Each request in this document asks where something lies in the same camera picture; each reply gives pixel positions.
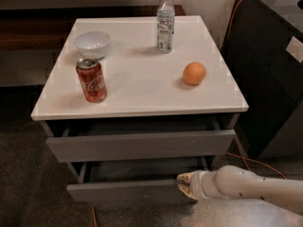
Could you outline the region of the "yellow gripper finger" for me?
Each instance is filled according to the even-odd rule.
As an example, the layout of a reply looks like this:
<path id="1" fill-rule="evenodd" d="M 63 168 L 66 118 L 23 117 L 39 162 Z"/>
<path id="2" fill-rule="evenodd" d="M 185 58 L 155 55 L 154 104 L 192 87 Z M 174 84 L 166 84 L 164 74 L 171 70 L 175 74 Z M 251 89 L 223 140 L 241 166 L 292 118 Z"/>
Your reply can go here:
<path id="1" fill-rule="evenodd" d="M 190 186 L 188 184 L 179 183 L 178 188 L 190 199 L 197 200 L 197 198 L 193 195 Z"/>
<path id="2" fill-rule="evenodd" d="M 190 183 L 190 182 L 191 182 L 192 175 L 193 175 L 192 172 L 182 173 L 182 174 L 179 174 L 179 175 L 177 176 L 177 180 L 178 180 L 178 181 L 182 181 L 182 182 L 184 182 L 184 183 Z"/>

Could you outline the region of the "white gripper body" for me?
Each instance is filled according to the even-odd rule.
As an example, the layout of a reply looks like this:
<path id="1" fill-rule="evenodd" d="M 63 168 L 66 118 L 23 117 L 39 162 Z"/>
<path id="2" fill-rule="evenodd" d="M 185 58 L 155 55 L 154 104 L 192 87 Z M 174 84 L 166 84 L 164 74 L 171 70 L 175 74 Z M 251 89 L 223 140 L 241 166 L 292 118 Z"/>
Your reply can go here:
<path id="1" fill-rule="evenodd" d="M 197 170 L 193 171 L 190 179 L 190 190 L 193 198 L 196 201 L 208 200 L 208 195 L 205 193 L 203 188 L 203 179 L 207 171 Z"/>

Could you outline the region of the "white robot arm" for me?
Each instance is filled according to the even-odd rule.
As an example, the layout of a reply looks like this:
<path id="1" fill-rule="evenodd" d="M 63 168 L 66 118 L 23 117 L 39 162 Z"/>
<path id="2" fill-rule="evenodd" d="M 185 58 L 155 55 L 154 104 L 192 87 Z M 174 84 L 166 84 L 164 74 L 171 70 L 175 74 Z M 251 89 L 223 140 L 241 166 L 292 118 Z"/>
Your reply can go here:
<path id="1" fill-rule="evenodd" d="M 196 170 L 177 176 L 179 189 L 190 199 L 255 199 L 303 215 L 303 182 L 259 176 L 237 166 Z"/>

